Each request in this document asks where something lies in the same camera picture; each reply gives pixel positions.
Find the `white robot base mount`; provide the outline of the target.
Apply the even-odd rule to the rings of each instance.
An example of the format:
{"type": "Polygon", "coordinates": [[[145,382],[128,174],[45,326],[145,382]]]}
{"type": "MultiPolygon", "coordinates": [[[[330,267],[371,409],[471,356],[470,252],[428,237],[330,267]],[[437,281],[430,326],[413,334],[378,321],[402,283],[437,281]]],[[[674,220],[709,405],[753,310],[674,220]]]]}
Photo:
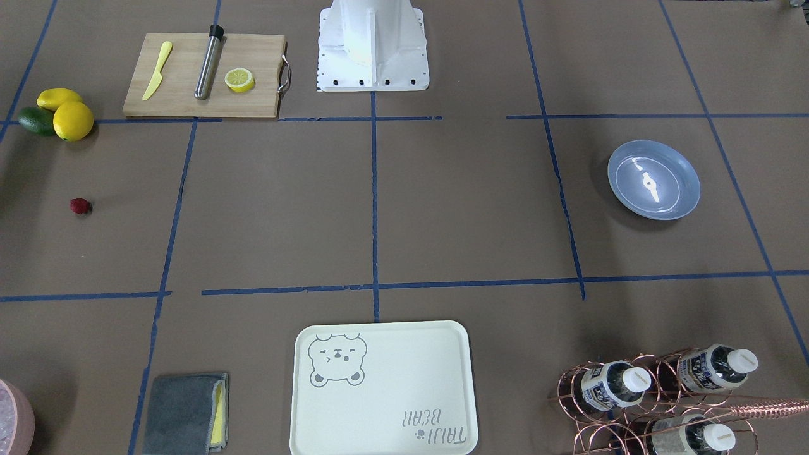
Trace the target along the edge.
{"type": "Polygon", "coordinates": [[[320,11],[318,92],[427,90],[423,11],[410,1],[333,1],[320,11]]]}

